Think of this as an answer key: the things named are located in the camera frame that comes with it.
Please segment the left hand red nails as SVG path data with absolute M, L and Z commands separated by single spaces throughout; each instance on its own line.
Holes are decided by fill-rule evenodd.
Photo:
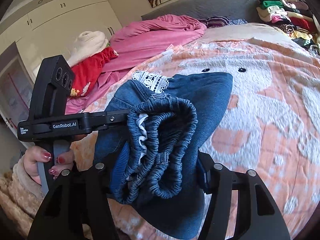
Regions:
M 71 149 L 68 152 L 61 153 L 55 161 L 56 165 L 52 166 L 49 170 L 49 174 L 56 179 L 64 169 L 72 169 L 74 159 L 75 155 Z M 39 146 L 32 146 L 25 152 L 23 165 L 26 173 L 31 177 L 31 179 L 41 185 L 37 163 L 47 163 L 52 160 L 52 155 L 45 149 Z

